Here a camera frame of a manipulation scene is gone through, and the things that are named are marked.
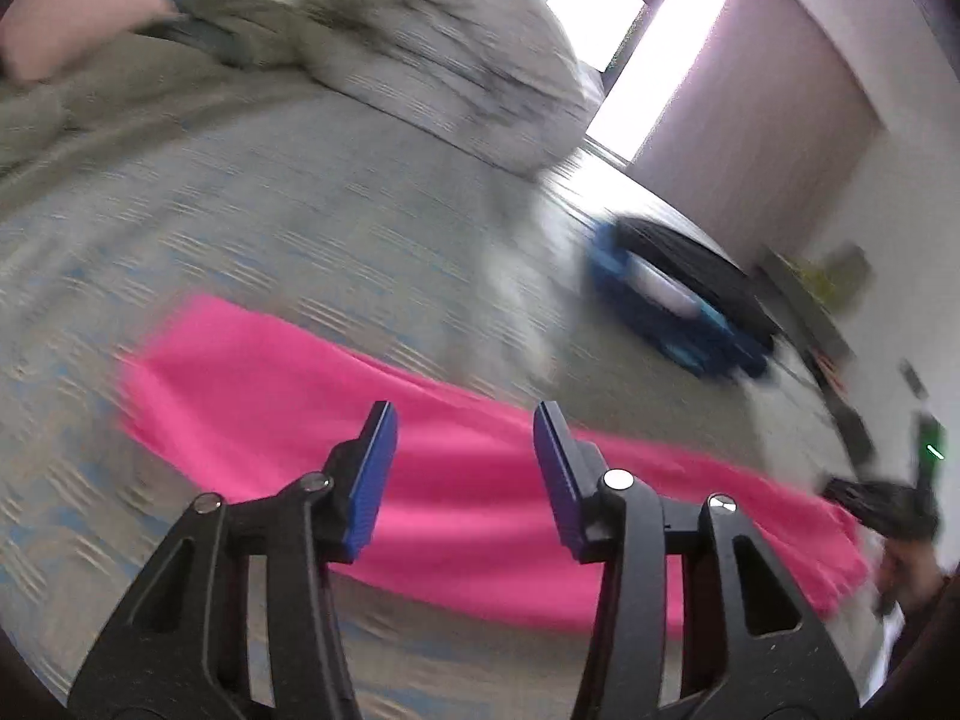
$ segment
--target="window pane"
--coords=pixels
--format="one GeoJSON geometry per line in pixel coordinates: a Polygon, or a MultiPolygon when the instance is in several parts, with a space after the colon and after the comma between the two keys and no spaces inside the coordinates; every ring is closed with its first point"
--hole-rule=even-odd
{"type": "Polygon", "coordinates": [[[605,71],[640,9],[642,0],[548,0],[579,59],[605,71]]]}
{"type": "Polygon", "coordinates": [[[727,0],[664,0],[587,135],[628,162],[680,88],[727,0]]]}

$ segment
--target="silver screw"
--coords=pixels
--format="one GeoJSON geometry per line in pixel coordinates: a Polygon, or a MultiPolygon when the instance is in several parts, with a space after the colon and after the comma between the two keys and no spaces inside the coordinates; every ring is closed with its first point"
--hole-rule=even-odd
{"type": "Polygon", "coordinates": [[[627,490],[634,483],[630,471],[611,469],[603,475],[603,483],[611,490],[627,490]]]}
{"type": "Polygon", "coordinates": [[[308,493],[318,493],[332,484],[333,480],[323,471],[310,471],[310,473],[301,476],[301,488],[308,493]]]}
{"type": "Polygon", "coordinates": [[[710,495],[709,506],[711,509],[726,509],[728,512],[736,511],[736,501],[730,495],[710,495]]]}
{"type": "Polygon", "coordinates": [[[203,493],[193,500],[193,511],[197,514],[212,514],[224,503],[217,493],[203,493]]]}

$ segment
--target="patterned bedsheet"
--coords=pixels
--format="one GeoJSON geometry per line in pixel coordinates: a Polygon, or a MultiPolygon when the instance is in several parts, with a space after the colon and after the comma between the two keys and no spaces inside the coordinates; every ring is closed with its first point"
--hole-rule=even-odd
{"type": "MultiPolygon", "coordinates": [[[[65,697],[195,494],[117,429],[113,382],[196,290],[493,397],[555,397],[574,422],[762,469],[744,389],[662,360],[582,289],[584,220],[617,198],[571,202],[580,163],[527,181],[312,87],[107,167],[75,161],[6,215],[0,625],[51,690],[65,697]]],[[[646,210],[671,214],[652,196],[646,210]]],[[[343,595],[368,716],[568,714],[584,640],[343,595]]],[[[253,664],[263,690],[262,638],[253,664]]]]}

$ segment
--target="pink fabric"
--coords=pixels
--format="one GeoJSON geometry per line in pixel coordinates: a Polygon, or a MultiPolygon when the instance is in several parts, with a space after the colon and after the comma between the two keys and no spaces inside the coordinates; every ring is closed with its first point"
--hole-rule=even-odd
{"type": "Polygon", "coordinates": [[[175,12],[170,0],[14,0],[0,20],[0,52],[13,79],[49,79],[123,31],[175,12]]]}
{"type": "MultiPolygon", "coordinates": [[[[275,317],[194,298],[123,384],[128,430],[203,490],[245,501],[316,469],[391,400],[400,445],[373,543],[343,571],[368,584],[502,622],[584,631],[598,566],[560,547],[533,451],[532,415],[385,365],[275,317]]],[[[579,431],[608,463],[662,494],[729,493],[820,613],[864,580],[856,522],[810,495],[696,452],[579,431]]],[[[668,622],[682,622],[671,566],[668,622]]]]}

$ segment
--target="person's skin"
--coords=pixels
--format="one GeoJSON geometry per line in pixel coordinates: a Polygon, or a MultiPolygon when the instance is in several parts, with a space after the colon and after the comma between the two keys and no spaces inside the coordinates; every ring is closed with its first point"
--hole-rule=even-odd
{"type": "Polygon", "coordinates": [[[937,565],[929,541],[897,541],[888,538],[883,560],[877,568],[877,590],[893,592],[904,614],[923,608],[944,586],[944,572],[937,565]]]}

